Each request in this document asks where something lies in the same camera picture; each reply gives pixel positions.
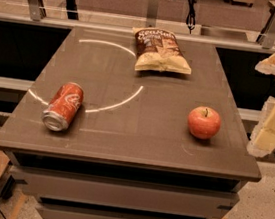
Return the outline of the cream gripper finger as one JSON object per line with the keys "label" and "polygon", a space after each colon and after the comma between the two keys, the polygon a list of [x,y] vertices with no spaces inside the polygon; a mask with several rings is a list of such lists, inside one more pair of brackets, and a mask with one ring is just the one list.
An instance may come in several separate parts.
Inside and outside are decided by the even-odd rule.
{"label": "cream gripper finger", "polygon": [[275,53],[256,64],[255,70],[262,74],[275,74]]}
{"label": "cream gripper finger", "polygon": [[257,158],[273,153],[275,150],[275,98],[269,97],[264,102],[259,122],[251,132],[246,147],[250,155]]}

